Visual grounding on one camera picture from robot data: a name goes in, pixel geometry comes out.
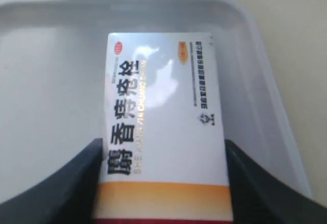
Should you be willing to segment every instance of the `logo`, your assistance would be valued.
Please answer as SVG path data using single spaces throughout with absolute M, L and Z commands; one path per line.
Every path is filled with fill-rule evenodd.
M 178 45 L 178 57 L 182 64 L 185 64 L 188 61 L 189 53 L 185 41 L 180 42 Z
M 211 122 L 211 125 L 215 125 L 215 115 L 211 114 L 210 116 L 207 115 L 206 113 L 202 113 L 198 119 L 204 124 L 207 125 L 209 122 Z
M 116 55 L 119 55 L 123 50 L 123 44 L 119 41 L 116 43 L 116 45 L 114 46 L 114 53 Z

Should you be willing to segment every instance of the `red stripe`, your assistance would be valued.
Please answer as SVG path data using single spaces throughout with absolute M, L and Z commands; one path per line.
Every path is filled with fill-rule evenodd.
M 96 224 L 232 224 L 220 220 L 96 219 Z

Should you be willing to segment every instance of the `white plastic tray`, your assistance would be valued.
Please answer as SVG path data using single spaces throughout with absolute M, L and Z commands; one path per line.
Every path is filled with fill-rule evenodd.
M 231 0 L 0 0 L 0 202 L 102 136 L 109 32 L 213 33 L 225 138 L 311 196 L 255 21 Z

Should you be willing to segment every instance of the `small red label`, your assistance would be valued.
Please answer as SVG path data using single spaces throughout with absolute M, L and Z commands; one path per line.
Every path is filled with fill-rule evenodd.
M 119 55 L 123 50 L 123 44 L 119 41 L 116 43 L 116 45 L 114 46 L 114 53 L 116 55 Z

